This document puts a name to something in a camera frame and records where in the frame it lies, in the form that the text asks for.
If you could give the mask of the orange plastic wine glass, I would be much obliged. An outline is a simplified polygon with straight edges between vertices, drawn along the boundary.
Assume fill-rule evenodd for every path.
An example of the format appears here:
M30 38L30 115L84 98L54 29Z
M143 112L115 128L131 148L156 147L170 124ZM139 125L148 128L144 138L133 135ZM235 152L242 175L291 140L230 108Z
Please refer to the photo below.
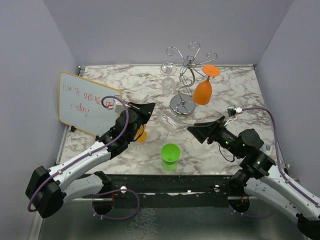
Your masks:
M202 68L202 71L207 78L198 84L193 93L192 99L198 105L207 105L210 102L213 92L210 79L219 76L220 70L214 65L205 65Z

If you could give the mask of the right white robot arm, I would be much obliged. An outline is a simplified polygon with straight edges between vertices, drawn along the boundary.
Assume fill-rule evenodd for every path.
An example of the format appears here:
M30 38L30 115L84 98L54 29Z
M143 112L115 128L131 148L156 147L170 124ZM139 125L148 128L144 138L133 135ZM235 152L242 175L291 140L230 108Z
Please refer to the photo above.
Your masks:
M264 142L254 129L234 135L225 127L225 118L196 123L187 130L200 142L218 143L241 159L240 169L230 180L230 191L246 193L265 201L297 224L311 240L320 238L320 199L286 174L271 157L261 151Z

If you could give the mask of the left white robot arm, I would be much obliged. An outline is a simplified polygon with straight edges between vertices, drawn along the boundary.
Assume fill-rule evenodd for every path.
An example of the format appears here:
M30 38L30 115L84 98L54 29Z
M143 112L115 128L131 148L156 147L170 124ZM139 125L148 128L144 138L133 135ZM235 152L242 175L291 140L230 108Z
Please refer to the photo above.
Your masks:
M38 212L42 218L55 214L65 202L87 195L103 198L111 190L110 179L102 172L82 177L87 171L124 152L136 141L137 133L146 126L155 103L128 103L115 125L101 135L92 146L65 163L46 169L36 168L29 180L25 195L28 211Z

